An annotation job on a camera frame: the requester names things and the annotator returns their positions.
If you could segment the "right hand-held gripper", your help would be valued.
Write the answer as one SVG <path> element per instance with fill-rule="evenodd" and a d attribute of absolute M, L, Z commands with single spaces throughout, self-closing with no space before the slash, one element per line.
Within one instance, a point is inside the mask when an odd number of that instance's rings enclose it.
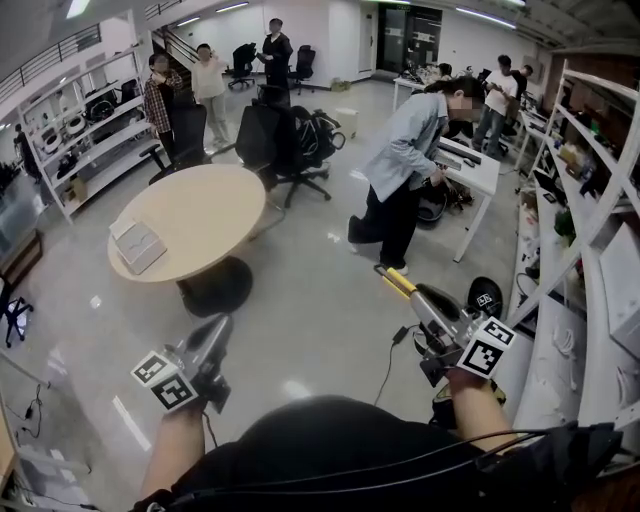
<path fill-rule="evenodd" d="M 495 317 L 463 322 L 469 318 L 464 306 L 431 285 L 418 283 L 409 300 L 422 324 L 435 322 L 444 331 L 440 345 L 428 348 L 420 362 L 432 387 L 454 368 L 489 380 L 515 341 L 516 333 Z"/>

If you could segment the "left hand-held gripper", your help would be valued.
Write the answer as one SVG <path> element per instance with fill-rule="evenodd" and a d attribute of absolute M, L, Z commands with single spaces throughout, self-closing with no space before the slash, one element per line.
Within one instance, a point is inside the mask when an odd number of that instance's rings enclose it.
<path fill-rule="evenodd" d="M 231 394 L 221 365 L 233 331 L 229 314 L 218 314 L 187 338 L 187 350 L 167 345 L 150 351 L 131 370 L 134 381 L 150 391 L 165 412 L 175 412 L 204 398 L 220 413 Z"/>

